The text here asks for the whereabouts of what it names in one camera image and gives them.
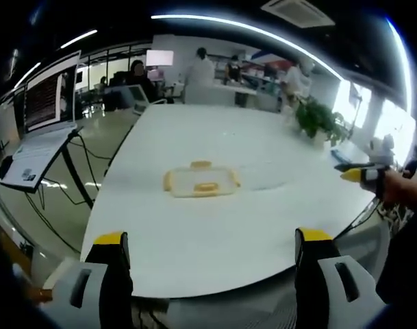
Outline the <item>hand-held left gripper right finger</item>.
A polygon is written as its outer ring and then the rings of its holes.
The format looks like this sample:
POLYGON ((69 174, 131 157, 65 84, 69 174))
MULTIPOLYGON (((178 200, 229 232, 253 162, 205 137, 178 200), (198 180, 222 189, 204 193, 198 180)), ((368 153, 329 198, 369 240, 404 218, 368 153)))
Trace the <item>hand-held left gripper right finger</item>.
POLYGON ((375 279, 326 232, 295 230, 296 328, 365 328, 386 308, 375 279))

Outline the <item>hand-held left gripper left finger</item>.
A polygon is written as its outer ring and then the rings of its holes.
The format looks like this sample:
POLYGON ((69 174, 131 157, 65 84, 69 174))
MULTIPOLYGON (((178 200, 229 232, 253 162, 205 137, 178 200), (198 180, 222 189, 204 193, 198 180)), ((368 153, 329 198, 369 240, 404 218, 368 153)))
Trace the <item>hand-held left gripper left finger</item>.
POLYGON ((58 328, 133 328, 128 235, 96 238, 85 260, 65 258, 43 289, 43 313, 58 328))

